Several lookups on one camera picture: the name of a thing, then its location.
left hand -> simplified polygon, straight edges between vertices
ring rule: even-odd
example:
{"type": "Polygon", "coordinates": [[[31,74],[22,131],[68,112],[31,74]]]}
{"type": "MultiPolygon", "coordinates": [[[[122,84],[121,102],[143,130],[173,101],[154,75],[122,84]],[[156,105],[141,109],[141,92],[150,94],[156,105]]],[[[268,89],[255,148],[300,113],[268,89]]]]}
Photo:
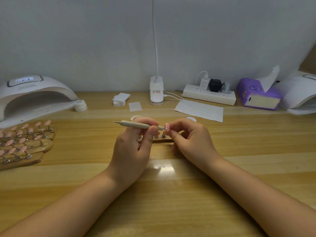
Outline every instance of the left hand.
{"type": "Polygon", "coordinates": [[[147,166],[153,137],[159,135],[159,123],[147,117],[137,117],[133,122],[152,125],[147,130],[133,127],[126,129],[116,138],[113,156],[105,173],[116,183],[129,187],[147,166]],[[141,144],[138,137],[143,135],[141,144]]]}

purple tissue box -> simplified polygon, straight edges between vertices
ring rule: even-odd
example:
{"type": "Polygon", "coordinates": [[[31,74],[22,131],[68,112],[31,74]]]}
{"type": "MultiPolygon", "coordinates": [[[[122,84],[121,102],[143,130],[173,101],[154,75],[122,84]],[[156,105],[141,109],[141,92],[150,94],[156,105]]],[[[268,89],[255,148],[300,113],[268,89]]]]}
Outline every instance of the purple tissue box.
{"type": "Polygon", "coordinates": [[[270,87],[264,92],[261,82],[251,78],[242,78],[236,90],[243,105],[247,107],[274,111],[282,99],[277,89],[270,87]]]}

nail dotting tool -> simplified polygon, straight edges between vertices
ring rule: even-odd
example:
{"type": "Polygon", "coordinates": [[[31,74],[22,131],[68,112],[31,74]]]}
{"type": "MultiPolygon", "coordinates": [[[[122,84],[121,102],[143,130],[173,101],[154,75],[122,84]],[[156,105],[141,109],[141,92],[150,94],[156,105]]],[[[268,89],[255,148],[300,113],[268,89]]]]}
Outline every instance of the nail dotting tool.
{"type": "MultiPolygon", "coordinates": [[[[140,128],[140,129],[148,129],[151,127],[151,125],[144,124],[144,123],[138,123],[138,122],[132,122],[132,121],[113,121],[114,123],[119,123],[121,126],[126,127],[134,127],[134,128],[140,128]]],[[[162,126],[158,126],[159,131],[163,131],[165,128],[162,126]]]]}

white cable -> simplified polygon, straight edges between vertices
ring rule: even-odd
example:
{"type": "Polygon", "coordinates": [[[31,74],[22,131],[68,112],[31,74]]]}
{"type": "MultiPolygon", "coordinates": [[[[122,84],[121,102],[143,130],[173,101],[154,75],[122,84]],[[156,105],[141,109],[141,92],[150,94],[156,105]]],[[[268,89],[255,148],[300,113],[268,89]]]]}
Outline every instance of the white cable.
{"type": "Polygon", "coordinates": [[[163,92],[173,95],[173,96],[171,96],[171,97],[173,97],[173,98],[176,98],[175,96],[179,97],[180,99],[176,98],[176,99],[179,100],[179,101],[182,101],[182,100],[183,100],[183,97],[178,96],[178,95],[176,95],[176,94],[174,94],[174,93],[167,92],[167,91],[163,91],[163,92]]]}
{"type": "Polygon", "coordinates": [[[201,73],[203,73],[203,72],[206,72],[206,74],[208,75],[207,71],[201,71],[201,72],[197,75],[197,80],[198,80],[198,76],[199,76],[201,73]]]}
{"type": "Polygon", "coordinates": [[[152,21],[153,21],[153,34],[154,34],[154,45],[156,52],[156,80],[158,80],[158,50],[157,50],[157,42],[156,42],[156,26],[155,26],[155,0],[152,0],[152,21]]]}

uv nail lamp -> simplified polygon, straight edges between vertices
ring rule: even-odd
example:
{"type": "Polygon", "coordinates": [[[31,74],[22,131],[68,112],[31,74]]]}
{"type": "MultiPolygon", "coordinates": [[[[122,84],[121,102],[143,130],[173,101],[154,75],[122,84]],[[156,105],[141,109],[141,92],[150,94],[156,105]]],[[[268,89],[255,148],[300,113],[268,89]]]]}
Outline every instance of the uv nail lamp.
{"type": "Polygon", "coordinates": [[[316,113],[316,75],[305,73],[274,86],[282,94],[281,106],[294,115],[316,113]]]}
{"type": "Polygon", "coordinates": [[[69,87],[48,76],[12,79],[0,86],[0,128],[69,109],[77,99],[69,87]]]}

